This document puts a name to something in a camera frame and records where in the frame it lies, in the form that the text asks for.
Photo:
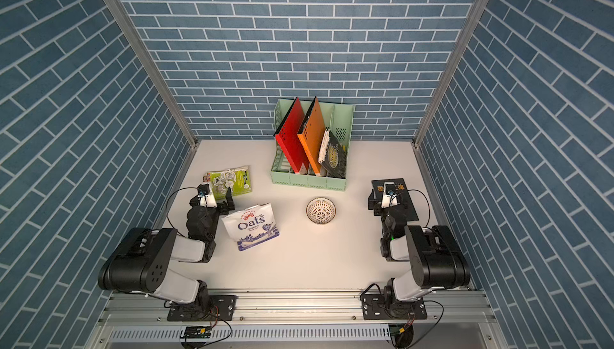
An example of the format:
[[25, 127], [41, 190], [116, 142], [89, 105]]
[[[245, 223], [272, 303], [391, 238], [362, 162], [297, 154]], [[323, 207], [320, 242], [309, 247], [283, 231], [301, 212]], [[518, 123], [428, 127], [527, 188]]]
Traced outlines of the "white oats bag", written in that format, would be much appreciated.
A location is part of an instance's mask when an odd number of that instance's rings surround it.
[[280, 236], [271, 203], [230, 213], [222, 222], [240, 252]]

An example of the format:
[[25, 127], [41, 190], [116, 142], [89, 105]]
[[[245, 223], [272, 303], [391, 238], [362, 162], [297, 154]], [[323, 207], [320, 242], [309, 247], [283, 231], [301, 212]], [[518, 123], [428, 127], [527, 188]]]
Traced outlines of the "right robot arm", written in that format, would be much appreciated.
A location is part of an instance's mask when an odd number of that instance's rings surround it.
[[368, 209], [382, 224], [380, 249], [389, 262], [408, 262], [409, 271], [388, 281], [384, 288], [388, 307], [417, 302], [435, 291], [469, 285], [470, 269], [449, 227], [414, 225], [417, 211], [404, 184], [376, 181]]

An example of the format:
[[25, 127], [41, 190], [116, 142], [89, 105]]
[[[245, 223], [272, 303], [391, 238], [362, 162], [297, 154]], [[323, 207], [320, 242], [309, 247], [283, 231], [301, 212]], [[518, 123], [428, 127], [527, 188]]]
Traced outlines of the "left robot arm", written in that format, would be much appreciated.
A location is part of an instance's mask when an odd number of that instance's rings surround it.
[[103, 264], [98, 286], [103, 290], [144, 294], [175, 305], [208, 313], [213, 307], [207, 285], [169, 268], [173, 261], [207, 263], [216, 248], [221, 216], [235, 210], [232, 191], [218, 201], [208, 184], [195, 188], [186, 217], [188, 235], [170, 229], [131, 229]]

